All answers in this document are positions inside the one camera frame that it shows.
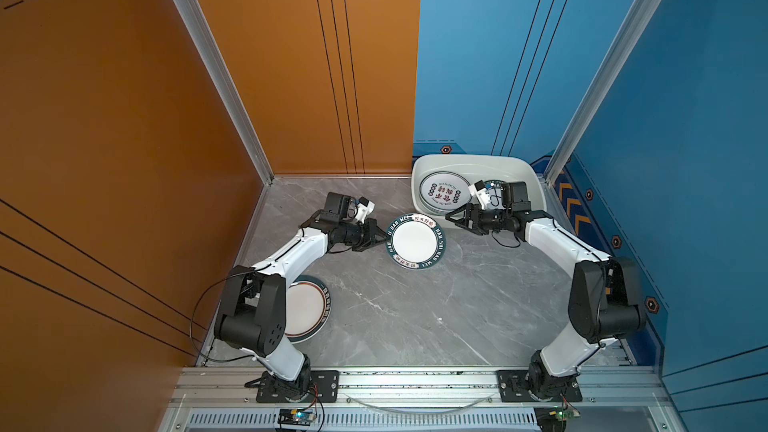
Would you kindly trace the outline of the white plastic bin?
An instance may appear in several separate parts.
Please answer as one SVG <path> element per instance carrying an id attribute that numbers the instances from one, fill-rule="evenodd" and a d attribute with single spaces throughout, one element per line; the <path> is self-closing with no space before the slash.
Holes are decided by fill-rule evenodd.
<path id="1" fill-rule="evenodd" d="M 447 214 L 430 212 L 418 198 L 417 187 L 428 174 L 449 171 L 464 177 L 469 186 L 477 181 L 499 180 L 502 182 L 525 182 L 528 197 L 534 210 L 547 210 L 542 185 L 533 168 L 525 161 L 513 157 L 466 154 L 431 154 L 418 158 L 412 168 L 411 197 L 413 206 L 421 214 L 436 219 L 441 226 L 455 228 L 444 219 Z"/>

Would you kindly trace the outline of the green lettered plate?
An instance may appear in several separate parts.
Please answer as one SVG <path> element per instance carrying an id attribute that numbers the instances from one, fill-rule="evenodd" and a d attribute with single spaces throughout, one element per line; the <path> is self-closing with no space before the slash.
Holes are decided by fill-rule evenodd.
<path id="1" fill-rule="evenodd" d="M 422 270 L 435 266 L 446 251 L 446 238 L 429 216 L 410 213 L 396 218 L 387 228 L 386 250 L 400 267 Z"/>

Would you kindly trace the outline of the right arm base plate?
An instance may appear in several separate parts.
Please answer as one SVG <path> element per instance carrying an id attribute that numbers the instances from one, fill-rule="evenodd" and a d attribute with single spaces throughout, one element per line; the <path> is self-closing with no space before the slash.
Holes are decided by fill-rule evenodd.
<path id="1" fill-rule="evenodd" d="M 583 401 L 577 375 L 554 377 L 534 374 L 528 370 L 511 369 L 496 372 L 501 400 L 507 402 Z"/>

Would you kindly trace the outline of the red character plate front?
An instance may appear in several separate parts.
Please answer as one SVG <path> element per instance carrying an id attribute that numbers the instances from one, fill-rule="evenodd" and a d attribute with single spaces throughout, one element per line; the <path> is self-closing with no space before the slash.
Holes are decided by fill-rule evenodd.
<path id="1" fill-rule="evenodd" d="M 426 209 L 438 214 L 454 211 L 472 199 L 469 182 L 449 171 L 428 174 L 421 180 L 417 192 Z"/>

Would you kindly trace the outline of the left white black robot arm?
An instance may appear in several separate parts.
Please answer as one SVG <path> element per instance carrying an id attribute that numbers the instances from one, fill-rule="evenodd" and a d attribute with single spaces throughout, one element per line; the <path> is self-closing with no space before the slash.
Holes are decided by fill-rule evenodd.
<path id="1" fill-rule="evenodd" d="M 341 244 L 362 252 L 384 244 L 387 233 L 371 217 L 375 204 L 330 192 L 324 207 L 304 221 L 285 245 L 252 266 L 228 274 L 213 320 L 214 337 L 253 356 L 266 372 L 259 380 L 291 401 L 310 393 L 311 361 L 286 335 L 289 286 L 316 260 Z"/>

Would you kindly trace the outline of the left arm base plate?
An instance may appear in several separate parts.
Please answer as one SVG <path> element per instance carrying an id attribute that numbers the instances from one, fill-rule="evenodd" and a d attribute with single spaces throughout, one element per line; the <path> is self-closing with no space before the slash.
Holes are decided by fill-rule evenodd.
<path id="1" fill-rule="evenodd" d="M 258 403 L 304 403 L 318 398 L 323 403 L 335 403 L 339 387 L 336 370 L 311 370 L 306 389 L 289 384 L 268 372 L 260 377 L 256 401 Z"/>

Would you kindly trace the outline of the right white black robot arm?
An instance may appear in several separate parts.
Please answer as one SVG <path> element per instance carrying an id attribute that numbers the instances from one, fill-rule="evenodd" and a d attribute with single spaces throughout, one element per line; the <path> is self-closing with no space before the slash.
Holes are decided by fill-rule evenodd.
<path id="1" fill-rule="evenodd" d="M 527 371 L 527 390 L 538 400 L 560 398 L 576 382 L 581 366 L 603 347 L 641 331 L 647 314 L 640 271 L 629 258 L 615 257 L 582 241 L 543 210 L 532 208 L 524 182 L 500 184 L 499 208 L 486 184 L 469 186 L 470 202 L 445 219 L 476 235 L 513 233 L 559 265 L 570 277 L 568 323 L 536 351 Z"/>

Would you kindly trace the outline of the green red rim plate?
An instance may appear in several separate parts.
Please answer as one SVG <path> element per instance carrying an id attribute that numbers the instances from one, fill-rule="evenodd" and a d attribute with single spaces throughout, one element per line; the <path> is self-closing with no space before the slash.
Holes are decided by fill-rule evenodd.
<path id="1" fill-rule="evenodd" d="M 332 299 L 328 286 L 319 278 L 299 276 L 287 290 L 285 335 L 292 343 L 315 336 L 327 323 Z"/>

